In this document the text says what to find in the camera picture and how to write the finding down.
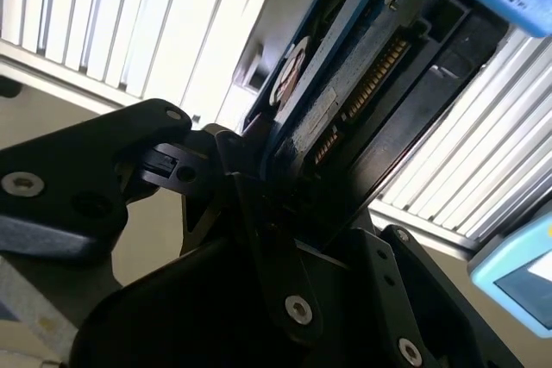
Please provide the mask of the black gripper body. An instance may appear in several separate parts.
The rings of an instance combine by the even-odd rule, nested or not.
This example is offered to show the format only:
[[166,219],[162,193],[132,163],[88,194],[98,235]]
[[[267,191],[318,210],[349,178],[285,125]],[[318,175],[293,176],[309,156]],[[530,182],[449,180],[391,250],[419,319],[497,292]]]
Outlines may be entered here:
[[282,229],[214,240],[105,299],[79,330],[74,367],[350,367],[369,352],[351,284],[374,235],[329,255]]

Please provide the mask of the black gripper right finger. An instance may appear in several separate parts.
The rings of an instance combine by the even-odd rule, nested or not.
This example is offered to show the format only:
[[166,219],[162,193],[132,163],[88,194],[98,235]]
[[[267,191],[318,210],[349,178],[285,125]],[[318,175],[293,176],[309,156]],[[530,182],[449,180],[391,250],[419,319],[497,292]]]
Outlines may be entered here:
[[374,366],[508,366],[504,342],[404,229],[343,230],[329,252],[353,273]]

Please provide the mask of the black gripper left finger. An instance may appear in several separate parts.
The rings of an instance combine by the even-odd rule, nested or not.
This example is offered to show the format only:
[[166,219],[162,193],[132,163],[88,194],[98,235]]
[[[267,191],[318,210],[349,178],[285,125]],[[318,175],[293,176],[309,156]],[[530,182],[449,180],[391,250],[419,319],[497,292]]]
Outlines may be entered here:
[[230,131],[193,130],[161,99],[3,149],[1,249],[85,263],[106,258],[130,203],[164,188],[197,217],[192,245],[228,211],[258,281],[261,307],[290,340],[309,346],[323,331],[317,299],[290,231],[257,177],[249,144]]

